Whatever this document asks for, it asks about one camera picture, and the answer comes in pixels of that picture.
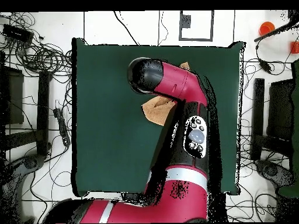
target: orange cup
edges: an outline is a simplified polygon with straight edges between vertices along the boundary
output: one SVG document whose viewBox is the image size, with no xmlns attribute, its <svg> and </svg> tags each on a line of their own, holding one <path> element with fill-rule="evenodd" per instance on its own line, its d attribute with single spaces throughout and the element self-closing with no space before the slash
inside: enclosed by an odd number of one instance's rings
<svg viewBox="0 0 299 224">
<path fill-rule="evenodd" d="M 299 53 L 299 41 L 291 42 L 290 49 L 292 54 Z"/>
<path fill-rule="evenodd" d="M 259 28 L 259 35 L 263 36 L 267 33 L 270 33 L 275 29 L 275 26 L 272 22 L 264 22 Z"/>
</svg>

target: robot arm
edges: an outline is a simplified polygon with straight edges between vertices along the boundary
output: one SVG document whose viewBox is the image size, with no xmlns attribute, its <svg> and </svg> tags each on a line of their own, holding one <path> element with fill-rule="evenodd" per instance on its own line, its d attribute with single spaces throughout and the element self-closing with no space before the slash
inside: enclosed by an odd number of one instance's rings
<svg viewBox="0 0 299 224">
<path fill-rule="evenodd" d="M 176 100 L 162 129 L 157 158 L 139 205 L 109 200 L 68 200 L 44 223 L 205 222 L 207 219 L 207 98 L 200 79 L 160 60 L 137 58 L 128 80 L 138 93 Z"/>
</svg>

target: black frame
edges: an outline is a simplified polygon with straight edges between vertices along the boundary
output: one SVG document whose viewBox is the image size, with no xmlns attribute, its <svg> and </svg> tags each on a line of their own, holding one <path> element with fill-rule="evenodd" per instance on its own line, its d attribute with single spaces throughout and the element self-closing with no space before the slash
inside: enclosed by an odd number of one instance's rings
<svg viewBox="0 0 299 224">
<path fill-rule="evenodd" d="M 180 26 L 179 26 L 179 41 L 208 41 L 213 42 L 213 33 L 214 33 L 214 10 L 211 11 L 211 30 L 210 38 L 182 38 L 182 20 L 183 20 L 183 11 L 180 10 Z"/>
<path fill-rule="evenodd" d="M 5 66 L 3 59 L 5 58 L 4 52 L 1 52 L 0 64 L 0 79 L 1 79 L 1 94 L 3 95 L 2 101 L 4 106 L 10 102 L 9 94 L 9 81 L 5 76 Z M 39 72 L 39 91 L 37 101 L 37 130 L 18 132 L 15 134 L 5 135 L 4 150 L 8 151 L 12 148 L 17 148 L 32 142 L 36 142 L 37 154 L 47 156 L 49 150 L 48 144 L 48 119 L 49 119 L 49 85 L 52 75 L 48 71 Z"/>
</svg>

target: green tabletop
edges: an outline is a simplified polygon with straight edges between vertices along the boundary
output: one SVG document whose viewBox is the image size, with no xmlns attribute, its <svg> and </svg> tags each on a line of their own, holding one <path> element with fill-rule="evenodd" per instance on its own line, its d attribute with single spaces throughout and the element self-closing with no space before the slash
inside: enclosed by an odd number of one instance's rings
<svg viewBox="0 0 299 224">
<path fill-rule="evenodd" d="M 230 48 L 85 45 L 77 39 L 77 190 L 143 192 L 162 127 L 141 105 L 151 95 L 134 93 L 127 67 L 138 57 L 188 62 L 206 76 L 217 98 L 222 191 L 237 193 L 239 60 L 243 43 Z"/>
</svg>

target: brown paper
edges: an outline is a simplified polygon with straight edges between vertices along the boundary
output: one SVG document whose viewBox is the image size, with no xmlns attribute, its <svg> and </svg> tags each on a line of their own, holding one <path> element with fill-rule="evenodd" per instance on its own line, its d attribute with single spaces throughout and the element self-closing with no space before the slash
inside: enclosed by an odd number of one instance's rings
<svg viewBox="0 0 299 224">
<path fill-rule="evenodd" d="M 181 68 L 190 70 L 188 62 L 180 65 Z M 169 111 L 175 105 L 171 99 L 157 96 L 142 105 L 145 117 L 158 125 L 163 126 Z"/>
</svg>

